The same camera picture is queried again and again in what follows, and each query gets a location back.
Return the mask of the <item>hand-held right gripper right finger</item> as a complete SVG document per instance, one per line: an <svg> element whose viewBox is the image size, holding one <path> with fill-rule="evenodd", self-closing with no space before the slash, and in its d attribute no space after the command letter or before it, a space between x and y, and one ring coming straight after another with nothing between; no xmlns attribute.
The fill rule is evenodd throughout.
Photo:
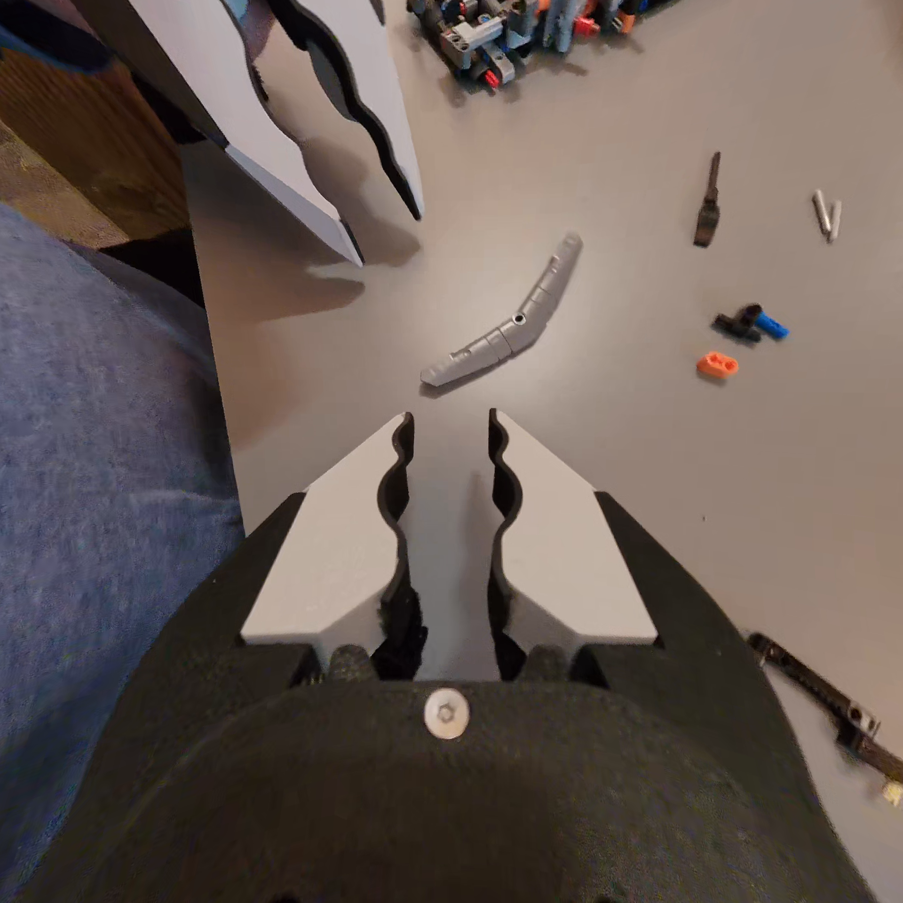
<svg viewBox="0 0 903 903"><path fill-rule="evenodd" d="M488 584L493 638L522 653L652 645L657 629L593 485L496 408L489 454L502 515Z"/></svg>

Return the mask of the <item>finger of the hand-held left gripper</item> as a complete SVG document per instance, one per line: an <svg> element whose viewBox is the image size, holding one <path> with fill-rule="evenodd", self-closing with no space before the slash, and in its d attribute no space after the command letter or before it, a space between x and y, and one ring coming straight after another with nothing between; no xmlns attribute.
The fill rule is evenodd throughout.
<svg viewBox="0 0 903 903"><path fill-rule="evenodd" d="M367 132L380 164L415 220L424 214L423 186L382 2L271 1L294 46L315 67L333 106Z"/></svg>
<svg viewBox="0 0 903 903"><path fill-rule="evenodd" d="M335 253L364 264L340 212L314 186L297 141L270 115L241 29L220 1L74 6L113 51Z"/></svg>

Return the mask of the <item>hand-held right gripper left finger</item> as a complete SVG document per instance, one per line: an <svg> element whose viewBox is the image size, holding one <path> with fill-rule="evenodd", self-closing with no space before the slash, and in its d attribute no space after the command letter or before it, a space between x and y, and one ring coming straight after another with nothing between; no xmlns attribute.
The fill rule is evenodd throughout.
<svg viewBox="0 0 903 903"><path fill-rule="evenodd" d="M257 593L240 637L248 645L402 649L421 626L399 524L409 500L411 412L314 480Z"/></svg>

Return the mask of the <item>small black part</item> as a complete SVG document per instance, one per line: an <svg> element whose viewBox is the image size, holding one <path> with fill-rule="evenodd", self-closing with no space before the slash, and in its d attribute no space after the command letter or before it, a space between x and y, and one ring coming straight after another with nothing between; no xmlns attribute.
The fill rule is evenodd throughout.
<svg viewBox="0 0 903 903"><path fill-rule="evenodd" d="M581 237L567 233L520 306L492 330L424 368L421 383L444 388L497 367L533 346L558 309L582 248Z"/></svg>

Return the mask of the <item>partly built lego model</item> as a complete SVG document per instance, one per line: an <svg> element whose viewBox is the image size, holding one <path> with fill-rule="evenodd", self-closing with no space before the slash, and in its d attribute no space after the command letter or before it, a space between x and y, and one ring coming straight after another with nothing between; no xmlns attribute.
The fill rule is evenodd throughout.
<svg viewBox="0 0 903 903"><path fill-rule="evenodd" d="M405 10L457 78L495 92L534 51L565 56L581 41L628 37L674 1L408 1Z"/></svg>

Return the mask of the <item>black lego beam assembly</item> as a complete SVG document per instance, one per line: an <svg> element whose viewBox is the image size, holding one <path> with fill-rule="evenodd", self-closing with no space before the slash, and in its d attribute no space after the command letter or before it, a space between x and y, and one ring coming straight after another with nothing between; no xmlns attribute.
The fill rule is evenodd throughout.
<svg viewBox="0 0 903 903"><path fill-rule="evenodd" d="M902 759L878 742L880 720L769 636L752 632L746 642L760 667L770 665L818 702L837 728L836 744L882 776L882 798L900 809Z"/></svg>

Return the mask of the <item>black lego axle piece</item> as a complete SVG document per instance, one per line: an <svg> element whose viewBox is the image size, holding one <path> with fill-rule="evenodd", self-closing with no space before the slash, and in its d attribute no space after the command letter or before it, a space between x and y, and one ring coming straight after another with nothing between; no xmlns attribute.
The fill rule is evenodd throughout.
<svg viewBox="0 0 903 903"><path fill-rule="evenodd" d="M694 232L694 246L709 247L720 220L718 177L721 164L721 152L713 154L705 197L699 209Z"/></svg>

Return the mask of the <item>brown wooden cabinet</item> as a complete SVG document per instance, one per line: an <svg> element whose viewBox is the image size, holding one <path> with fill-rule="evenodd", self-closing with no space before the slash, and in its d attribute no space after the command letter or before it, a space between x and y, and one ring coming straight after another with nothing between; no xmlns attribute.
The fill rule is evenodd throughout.
<svg viewBox="0 0 903 903"><path fill-rule="evenodd" d="M128 240L190 225L177 145L121 62L86 75L4 51L1 114Z"/></svg>

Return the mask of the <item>person's blue clothed body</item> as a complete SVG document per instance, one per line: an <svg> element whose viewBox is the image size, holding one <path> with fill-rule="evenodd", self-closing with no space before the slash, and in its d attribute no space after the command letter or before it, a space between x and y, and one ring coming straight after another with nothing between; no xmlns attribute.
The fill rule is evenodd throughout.
<svg viewBox="0 0 903 903"><path fill-rule="evenodd" d="M244 537L205 311L1 212L1 898L131 671Z"/></svg>

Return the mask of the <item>black connector with blue pin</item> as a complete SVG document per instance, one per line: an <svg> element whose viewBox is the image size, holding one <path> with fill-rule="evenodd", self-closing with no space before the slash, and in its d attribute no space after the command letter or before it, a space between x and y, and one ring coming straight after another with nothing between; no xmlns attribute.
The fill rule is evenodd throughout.
<svg viewBox="0 0 903 903"><path fill-rule="evenodd" d="M733 315L718 313L711 326L718 333L750 345L761 342L765 336L783 341L791 334L782 323L765 313L759 304L742 307Z"/></svg>

